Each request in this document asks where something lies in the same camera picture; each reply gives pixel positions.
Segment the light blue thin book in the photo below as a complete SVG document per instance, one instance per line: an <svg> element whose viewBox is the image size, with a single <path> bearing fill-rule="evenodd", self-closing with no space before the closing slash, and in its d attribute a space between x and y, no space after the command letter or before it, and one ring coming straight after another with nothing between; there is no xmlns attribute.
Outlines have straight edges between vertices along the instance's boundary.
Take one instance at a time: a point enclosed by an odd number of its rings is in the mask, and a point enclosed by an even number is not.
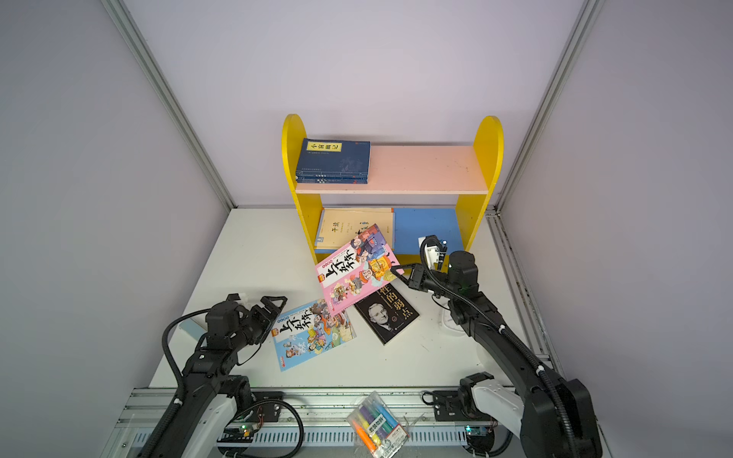
<svg viewBox="0 0 733 458"><path fill-rule="evenodd" d="M356 338L349 315L332 314L325 300L307 303L281 315L270 333L281 372Z"/></svg>

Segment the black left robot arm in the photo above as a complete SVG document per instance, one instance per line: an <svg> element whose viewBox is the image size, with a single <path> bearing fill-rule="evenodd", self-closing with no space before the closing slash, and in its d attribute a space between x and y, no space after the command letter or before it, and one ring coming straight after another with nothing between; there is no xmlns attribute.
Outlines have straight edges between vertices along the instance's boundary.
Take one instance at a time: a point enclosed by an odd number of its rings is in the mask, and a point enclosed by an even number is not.
<svg viewBox="0 0 733 458"><path fill-rule="evenodd" d="M168 324L161 345L177 387L140 457L204 457L227 425L238 417L256 422L278 421L281 408L295 415L300 429L304 427L297 411L284 402L282 393L271 391L265 398L258 397L246 376L232 373L241 363L240 351L265 342L286 304L287 297L263 296L259 303L246 307L239 295L230 294L223 302ZM180 368L170 349L169 334L178 324L199 315L205 318L206 332Z"/></svg>

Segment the dark blue bottom book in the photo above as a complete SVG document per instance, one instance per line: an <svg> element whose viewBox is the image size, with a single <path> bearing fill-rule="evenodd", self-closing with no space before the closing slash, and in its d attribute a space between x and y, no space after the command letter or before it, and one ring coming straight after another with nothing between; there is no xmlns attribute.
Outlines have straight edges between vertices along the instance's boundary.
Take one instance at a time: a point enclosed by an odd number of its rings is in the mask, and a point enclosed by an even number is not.
<svg viewBox="0 0 733 458"><path fill-rule="evenodd" d="M297 176L366 177L371 143L334 139L304 139L296 167Z"/></svg>

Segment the cream book blue edge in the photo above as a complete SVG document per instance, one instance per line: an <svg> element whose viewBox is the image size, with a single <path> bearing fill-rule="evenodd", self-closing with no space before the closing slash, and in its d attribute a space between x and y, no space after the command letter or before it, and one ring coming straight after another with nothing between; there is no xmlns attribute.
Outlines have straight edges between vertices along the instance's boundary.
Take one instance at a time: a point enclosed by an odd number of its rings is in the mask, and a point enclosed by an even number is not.
<svg viewBox="0 0 733 458"><path fill-rule="evenodd" d="M394 239L395 209L391 207L326 208L322 211L315 252L330 253L376 224L389 244Z"/></svg>

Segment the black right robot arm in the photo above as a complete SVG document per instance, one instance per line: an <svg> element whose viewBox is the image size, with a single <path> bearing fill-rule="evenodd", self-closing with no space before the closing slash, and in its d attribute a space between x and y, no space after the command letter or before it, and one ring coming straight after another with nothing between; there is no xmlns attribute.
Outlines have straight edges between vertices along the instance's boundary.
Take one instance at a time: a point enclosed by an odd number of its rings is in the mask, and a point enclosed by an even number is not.
<svg viewBox="0 0 733 458"><path fill-rule="evenodd" d="M452 320L486 350L509 378L507 391L488 373L462 381L457 394L467 417L486 414L519 439L528 457L601 457L601 435L591 394L542 363L480 291L475 256L449 252L435 235L420 242L417 263L396 265L408 288L447 299Z"/></svg>

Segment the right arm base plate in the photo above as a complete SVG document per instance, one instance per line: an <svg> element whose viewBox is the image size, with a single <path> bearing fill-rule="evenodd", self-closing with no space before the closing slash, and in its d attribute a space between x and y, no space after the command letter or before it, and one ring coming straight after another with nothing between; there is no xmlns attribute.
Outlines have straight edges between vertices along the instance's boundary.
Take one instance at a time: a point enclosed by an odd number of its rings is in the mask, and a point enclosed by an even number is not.
<svg viewBox="0 0 733 458"><path fill-rule="evenodd" d="M433 409L437 422L512 423L520 420L517 395L489 372L462 378L456 389L424 390L421 401Z"/></svg>

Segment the dark blue book yellow label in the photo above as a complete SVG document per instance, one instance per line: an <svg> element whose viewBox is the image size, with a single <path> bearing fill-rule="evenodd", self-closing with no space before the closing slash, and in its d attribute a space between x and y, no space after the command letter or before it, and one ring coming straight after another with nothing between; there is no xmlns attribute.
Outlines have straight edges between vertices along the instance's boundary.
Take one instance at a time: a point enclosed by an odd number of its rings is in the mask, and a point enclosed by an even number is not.
<svg viewBox="0 0 733 458"><path fill-rule="evenodd" d="M345 184L345 185L367 185L368 179L311 179L307 177L298 184Z"/></svg>

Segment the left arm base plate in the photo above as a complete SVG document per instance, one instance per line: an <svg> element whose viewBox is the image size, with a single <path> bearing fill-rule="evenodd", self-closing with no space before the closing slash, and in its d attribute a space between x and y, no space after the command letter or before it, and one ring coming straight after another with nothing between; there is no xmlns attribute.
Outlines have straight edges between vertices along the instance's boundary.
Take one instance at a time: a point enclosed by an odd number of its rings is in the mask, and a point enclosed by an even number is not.
<svg viewBox="0 0 733 458"><path fill-rule="evenodd" d="M255 391L253 402L248 410L238 412L232 422L235 424L265 424L278 423L282 406L278 404L284 400L284 391Z"/></svg>

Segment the pink children's book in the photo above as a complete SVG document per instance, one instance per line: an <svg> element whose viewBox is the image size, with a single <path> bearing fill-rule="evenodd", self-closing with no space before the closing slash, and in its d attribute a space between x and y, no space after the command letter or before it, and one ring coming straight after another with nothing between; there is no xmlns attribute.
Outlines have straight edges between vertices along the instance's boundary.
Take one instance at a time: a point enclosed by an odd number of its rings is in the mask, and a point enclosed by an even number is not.
<svg viewBox="0 0 733 458"><path fill-rule="evenodd" d="M316 265L317 280L331 315L345 311L396 279L397 257L374 224Z"/></svg>

